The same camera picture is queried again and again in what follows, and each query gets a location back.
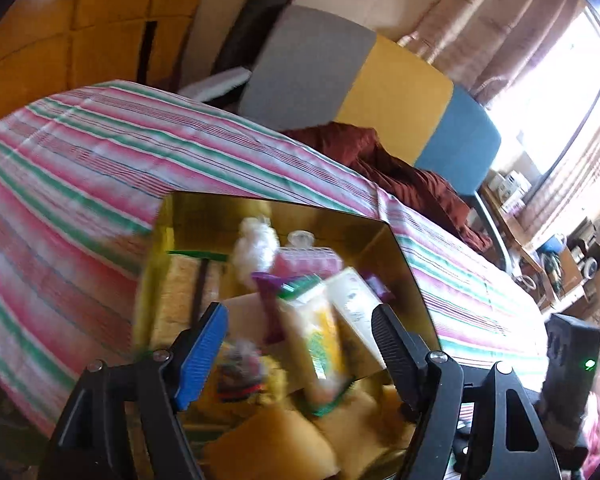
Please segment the purple candy wrapper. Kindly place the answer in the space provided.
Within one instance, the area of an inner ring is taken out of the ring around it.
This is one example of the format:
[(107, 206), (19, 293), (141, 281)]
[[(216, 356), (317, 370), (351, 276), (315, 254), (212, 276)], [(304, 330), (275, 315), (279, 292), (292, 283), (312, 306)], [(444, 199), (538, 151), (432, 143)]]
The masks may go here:
[(266, 317), (266, 335), (264, 341), (266, 344), (278, 344), (284, 340), (285, 336), (278, 314), (277, 294), (289, 280), (288, 278), (281, 278), (280, 276), (266, 272), (253, 272), (251, 278), (257, 286), (262, 309)]

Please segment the yellow-green wafer packet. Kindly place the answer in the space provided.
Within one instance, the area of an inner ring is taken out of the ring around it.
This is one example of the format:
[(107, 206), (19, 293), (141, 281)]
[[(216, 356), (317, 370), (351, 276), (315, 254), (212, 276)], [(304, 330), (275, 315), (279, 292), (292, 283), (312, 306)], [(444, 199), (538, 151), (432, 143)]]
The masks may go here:
[(306, 408), (322, 417), (353, 382), (326, 284), (316, 274), (293, 278), (276, 294), (276, 307)]

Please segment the yellow sponge block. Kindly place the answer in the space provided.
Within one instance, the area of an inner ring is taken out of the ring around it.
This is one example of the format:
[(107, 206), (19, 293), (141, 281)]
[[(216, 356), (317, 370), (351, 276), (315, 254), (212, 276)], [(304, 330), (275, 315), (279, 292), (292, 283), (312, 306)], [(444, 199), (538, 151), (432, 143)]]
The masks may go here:
[(330, 444), (295, 410), (268, 406), (204, 446), (215, 479), (328, 479), (340, 473)]

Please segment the white plastic-wrapped ball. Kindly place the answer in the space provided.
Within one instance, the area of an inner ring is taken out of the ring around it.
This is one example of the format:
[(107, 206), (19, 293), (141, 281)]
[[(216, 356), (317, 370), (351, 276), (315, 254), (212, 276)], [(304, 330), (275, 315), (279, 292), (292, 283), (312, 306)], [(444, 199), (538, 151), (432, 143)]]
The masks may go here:
[(257, 285), (252, 274), (268, 273), (279, 247), (279, 238), (269, 218), (260, 216), (242, 219), (238, 240), (230, 256), (238, 282), (250, 290), (255, 290)]

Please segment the yellow plush toy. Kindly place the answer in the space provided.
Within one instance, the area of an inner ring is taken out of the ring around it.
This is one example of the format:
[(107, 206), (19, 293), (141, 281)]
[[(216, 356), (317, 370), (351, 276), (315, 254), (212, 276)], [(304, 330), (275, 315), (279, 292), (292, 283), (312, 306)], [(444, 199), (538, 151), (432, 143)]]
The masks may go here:
[(232, 408), (275, 404), (287, 396), (287, 373), (250, 340), (224, 342), (215, 362), (212, 392), (222, 405)]

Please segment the green-edged cracker packet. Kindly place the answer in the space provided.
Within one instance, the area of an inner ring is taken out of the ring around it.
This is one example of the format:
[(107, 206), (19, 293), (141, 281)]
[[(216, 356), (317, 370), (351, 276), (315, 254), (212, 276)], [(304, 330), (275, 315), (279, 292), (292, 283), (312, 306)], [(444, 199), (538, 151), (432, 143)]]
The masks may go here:
[(220, 300), (226, 264), (227, 255), (217, 252), (166, 254), (149, 333), (151, 350), (169, 347), (182, 330), (197, 323), (209, 304)]

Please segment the wooden side desk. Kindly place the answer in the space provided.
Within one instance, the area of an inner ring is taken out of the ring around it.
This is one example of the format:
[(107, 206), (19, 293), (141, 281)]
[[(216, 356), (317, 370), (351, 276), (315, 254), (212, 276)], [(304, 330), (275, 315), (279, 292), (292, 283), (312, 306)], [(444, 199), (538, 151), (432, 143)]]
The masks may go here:
[(532, 252), (530, 238), (524, 234), (516, 218), (504, 214), (498, 196), (485, 183), (480, 186), (479, 193), (492, 212), (496, 226), (504, 237), (505, 245), (510, 252), (514, 253), (512, 261), (518, 263), (522, 274), (522, 278), (518, 280), (520, 286), (528, 289), (528, 294), (535, 300), (539, 310), (543, 313), (562, 312), (583, 299), (584, 278), (570, 250), (565, 247), (558, 255), (562, 287), (555, 290), (552, 281), (557, 273), (546, 272), (544, 254)]

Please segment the white rectangular soap bar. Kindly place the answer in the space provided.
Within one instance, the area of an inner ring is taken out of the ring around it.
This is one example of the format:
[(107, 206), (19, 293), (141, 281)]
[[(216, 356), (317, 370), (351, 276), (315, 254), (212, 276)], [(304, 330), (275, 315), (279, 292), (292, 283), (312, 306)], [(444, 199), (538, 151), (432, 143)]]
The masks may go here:
[(372, 332), (372, 314), (380, 299), (350, 266), (328, 278), (325, 285), (350, 373), (363, 378), (384, 370), (385, 361)]

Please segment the yellow sponge in tray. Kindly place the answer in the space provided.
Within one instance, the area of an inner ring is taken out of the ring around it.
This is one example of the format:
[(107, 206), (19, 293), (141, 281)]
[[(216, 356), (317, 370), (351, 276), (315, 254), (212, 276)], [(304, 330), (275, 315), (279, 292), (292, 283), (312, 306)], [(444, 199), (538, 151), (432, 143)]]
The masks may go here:
[(336, 408), (314, 419), (336, 455), (341, 478), (357, 479), (385, 453), (408, 447), (415, 425), (401, 405), (394, 385), (382, 386), (378, 398), (355, 387)]

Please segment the gold metal tray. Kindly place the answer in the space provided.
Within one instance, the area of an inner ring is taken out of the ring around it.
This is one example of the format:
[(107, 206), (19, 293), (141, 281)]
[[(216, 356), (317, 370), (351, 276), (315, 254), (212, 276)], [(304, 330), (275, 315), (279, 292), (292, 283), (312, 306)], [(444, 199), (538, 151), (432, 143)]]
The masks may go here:
[[(172, 192), (163, 197), (149, 252), (138, 282), (133, 327), (136, 353), (155, 348), (156, 325), (161, 322), (159, 298), (168, 272), (171, 252), (190, 252), (195, 257), (228, 256), (240, 237), (245, 218), (266, 219), (280, 238), (294, 231), (308, 231), (316, 244), (327, 247), (342, 259), (344, 266), (363, 276), (373, 275), (390, 292), (390, 306), (407, 330), (419, 334), (432, 350), (440, 347), (422, 294), (411, 267), (388, 223), (356, 214), (277, 200), (238, 196)], [(298, 410), (302, 400), (301, 377), (284, 338), (275, 304), (265, 306), (258, 294), (249, 292), (227, 263), (219, 282), (219, 300), (230, 312), (227, 340), (245, 339), (259, 346), (283, 367), (290, 395), (286, 407)], [(324, 445), (325, 458), (354, 460), (358, 479), (390, 479), (400, 469), (406, 454), (405, 443), (393, 443), (388, 430), (381, 428), (379, 415), (372, 414), (363, 399), (380, 399), (388, 373), (370, 357), (358, 336), (340, 325), (341, 347), (353, 387), (344, 397), (344, 407), (335, 416), (349, 415), (353, 426), (363, 430), (351, 445), (332, 444), (329, 438), (302, 426), (304, 440)]]

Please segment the blue desk object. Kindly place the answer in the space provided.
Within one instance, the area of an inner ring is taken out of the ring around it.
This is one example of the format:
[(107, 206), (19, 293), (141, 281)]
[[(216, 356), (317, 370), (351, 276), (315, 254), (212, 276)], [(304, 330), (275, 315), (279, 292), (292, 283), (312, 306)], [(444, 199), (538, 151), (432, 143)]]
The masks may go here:
[(536, 251), (539, 254), (561, 254), (566, 247), (566, 238), (564, 236), (553, 235), (546, 240)]

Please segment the dark red jacket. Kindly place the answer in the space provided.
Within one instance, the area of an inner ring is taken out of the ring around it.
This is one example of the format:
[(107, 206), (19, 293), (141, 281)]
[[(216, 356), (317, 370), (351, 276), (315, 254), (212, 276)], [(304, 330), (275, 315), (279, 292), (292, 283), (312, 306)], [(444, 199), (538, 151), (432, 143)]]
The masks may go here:
[(482, 254), (493, 245), (489, 235), (469, 226), (469, 206), (445, 178), (416, 169), (390, 155), (373, 128), (329, 122), (303, 129), (286, 130), (289, 136), (339, 162), (396, 196), (402, 204), (441, 226)]

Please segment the white carton box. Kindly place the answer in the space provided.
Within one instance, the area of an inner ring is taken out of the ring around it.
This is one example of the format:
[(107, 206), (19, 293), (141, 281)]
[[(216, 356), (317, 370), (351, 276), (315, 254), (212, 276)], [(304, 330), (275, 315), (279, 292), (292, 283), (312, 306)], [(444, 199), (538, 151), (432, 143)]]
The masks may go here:
[(524, 196), (529, 192), (531, 183), (517, 170), (512, 170), (498, 185), (498, 199), (504, 214), (516, 214), (524, 206)]

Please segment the striped bed sheet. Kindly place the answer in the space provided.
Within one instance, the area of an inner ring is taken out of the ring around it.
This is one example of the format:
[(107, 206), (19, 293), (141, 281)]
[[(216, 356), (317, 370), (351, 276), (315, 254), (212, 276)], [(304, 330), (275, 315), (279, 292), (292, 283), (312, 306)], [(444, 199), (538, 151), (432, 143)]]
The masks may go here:
[(132, 353), (135, 289), (172, 191), (284, 200), (388, 223), (453, 358), (513, 365), (539, 390), (546, 333), (503, 271), (308, 146), (131, 81), (48, 96), (0, 120), (0, 387), (44, 436), (83, 367)]

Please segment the grey yellow blue chair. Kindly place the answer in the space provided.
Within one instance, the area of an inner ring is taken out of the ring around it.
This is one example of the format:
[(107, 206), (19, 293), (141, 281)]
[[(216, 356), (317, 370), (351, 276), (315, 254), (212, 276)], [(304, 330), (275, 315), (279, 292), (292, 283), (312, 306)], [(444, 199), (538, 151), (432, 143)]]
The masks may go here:
[(475, 208), (496, 264), (512, 264), (478, 189), (501, 145), (484, 108), (411, 51), (336, 14), (292, 4), (253, 66), (223, 70), (180, 89), (210, 103), (238, 92), (236, 114), (276, 131), (344, 122), (374, 129), (390, 155), (440, 174)]

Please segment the black rolled mat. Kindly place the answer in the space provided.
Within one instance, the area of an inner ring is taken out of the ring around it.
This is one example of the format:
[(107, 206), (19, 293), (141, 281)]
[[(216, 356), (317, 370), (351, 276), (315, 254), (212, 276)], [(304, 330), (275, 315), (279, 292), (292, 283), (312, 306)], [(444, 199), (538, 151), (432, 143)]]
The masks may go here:
[(211, 75), (253, 66), (279, 15), (293, 1), (245, 0), (215, 58)]

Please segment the striped beige curtain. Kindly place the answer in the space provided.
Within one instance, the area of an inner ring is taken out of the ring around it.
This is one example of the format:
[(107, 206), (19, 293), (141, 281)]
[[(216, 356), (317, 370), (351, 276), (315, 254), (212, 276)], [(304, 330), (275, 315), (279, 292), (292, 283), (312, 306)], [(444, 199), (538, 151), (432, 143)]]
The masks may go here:
[[(486, 105), (537, 68), (584, 9), (585, 0), (439, 0), (399, 44)], [(518, 221), (539, 237), (599, 188), (600, 125), (577, 133)]]

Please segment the wooden wardrobe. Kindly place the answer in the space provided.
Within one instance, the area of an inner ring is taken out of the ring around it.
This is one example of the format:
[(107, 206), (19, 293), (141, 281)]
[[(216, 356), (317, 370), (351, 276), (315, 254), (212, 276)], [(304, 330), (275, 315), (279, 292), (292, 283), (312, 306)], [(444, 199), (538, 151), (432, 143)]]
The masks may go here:
[(15, 0), (0, 19), (0, 119), (110, 80), (172, 90), (201, 0)]

